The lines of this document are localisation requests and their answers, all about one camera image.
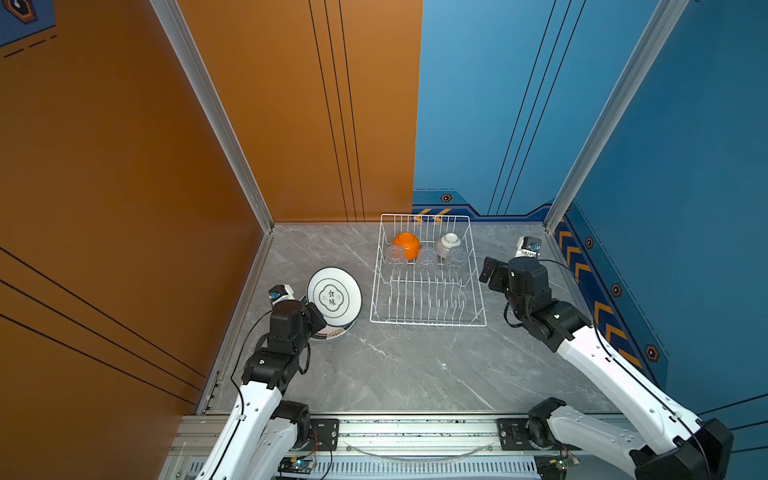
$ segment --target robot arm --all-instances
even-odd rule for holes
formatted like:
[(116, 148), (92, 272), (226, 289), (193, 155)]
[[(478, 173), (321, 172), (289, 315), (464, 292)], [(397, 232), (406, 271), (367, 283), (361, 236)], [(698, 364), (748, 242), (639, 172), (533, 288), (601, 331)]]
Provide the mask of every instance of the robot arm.
[(284, 401), (283, 394), (302, 372), (299, 356), (309, 338), (326, 322), (314, 304), (296, 301), (290, 286), (275, 286), (270, 298), (270, 331), (246, 361), (240, 395), (197, 480), (271, 478), (283, 456), (309, 438), (309, 407)]
[(626, 432), (550, 398), (529, 412), (532, 440), (542, 448), (555, 441), (578, 445), (638, 479), (725, 478), (733, 444), (728, 428), (716, 419), (702, 422), (642, 376), (584, 314), (552, 298), (538, 252), (520, 255), (520, 249), (508, 263), (486, 258), (479, 280), (504, 293), (523, 327), (582, 371), (637, 429)]

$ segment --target plate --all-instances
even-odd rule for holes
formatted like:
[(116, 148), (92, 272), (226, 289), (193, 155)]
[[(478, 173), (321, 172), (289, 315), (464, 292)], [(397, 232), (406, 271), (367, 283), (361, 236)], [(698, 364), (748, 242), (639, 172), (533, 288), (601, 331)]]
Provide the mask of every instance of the plate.
[(306, 286), (307, 299), (317, 306), (328, 326), (318, 336), (330, 336), (355, 321), (360, 314), (360, 287), (346, 271), (329, 266), (312, 275)]

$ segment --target wall panel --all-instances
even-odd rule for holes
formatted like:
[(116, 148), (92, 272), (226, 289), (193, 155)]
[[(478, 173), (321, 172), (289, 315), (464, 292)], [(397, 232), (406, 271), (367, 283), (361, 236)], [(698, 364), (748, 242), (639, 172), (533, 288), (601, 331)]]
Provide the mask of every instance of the wall panel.
[(0, 458), (153, 478), (262, 232), (150, 3), (35, 5), (0, 37)]
[(275, 221), (410, 210), (421, 2), (180, 6)]

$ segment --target glass cup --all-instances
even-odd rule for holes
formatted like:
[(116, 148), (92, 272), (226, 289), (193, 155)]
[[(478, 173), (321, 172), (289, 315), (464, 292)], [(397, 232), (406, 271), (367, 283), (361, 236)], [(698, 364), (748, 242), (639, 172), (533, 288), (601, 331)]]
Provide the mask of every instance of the glass cup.
[(408, 263), (406, 260), (406, 250), (400, 245), (390, 245), (384, 253), (385, 262), (382, 275), (390, 279), (400, 278), (403, 267)]
[(437, 252), (432, 247), (422, 247), (416, 257), (415, 275), (421, 281), (432, 281), (437, 276)]
[(448, 252), (448, 257), (445, 258), (445, 263), (448, 264), (449, 278), (463, 285), (465, 280), (469, 277), (469, 255), (467, 250), (463, 247), (452, 248)]

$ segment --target gray marble surface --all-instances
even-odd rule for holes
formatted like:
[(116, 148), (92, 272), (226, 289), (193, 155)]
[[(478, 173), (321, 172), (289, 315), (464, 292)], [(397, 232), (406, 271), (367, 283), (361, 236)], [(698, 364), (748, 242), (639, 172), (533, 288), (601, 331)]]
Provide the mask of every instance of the gray marble surface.
[[(541, 258), (562, 261), (540, 224), (472, 224), (477, 261), (508, 260), (522, 235), (545, 240)], [(555, 396), (582, 411), (615, 412), (616, 407), (576, 368), (552, 353), (525, 329), (511, 329), (502, 312), (503, 295), (482, 285), (485, 327), (400, 326), (369, 321), (378, 223), (280, 224), (259, 278), (238, 344), (270, 308), (267, 291), (288, 283), (296, 298), (309, 278), (325, 266), (350, 272), (362, 291), (362, 310), (344, 336), (313, 344), (310, 370), (296, 375), (286, 399), (313, 412), (348, 411), (506, 411), (527, 412)], [(564, 267), (546, 263), (556, 298), (585, 311), (584, 301)], [(237, 376), (253, 344), (268, 330), (268, 318), (247, 340)], [(227, 377), (235, 368), (227, 363)], [(209, 412), (229, 412), (237, 392), (223, 382)]]

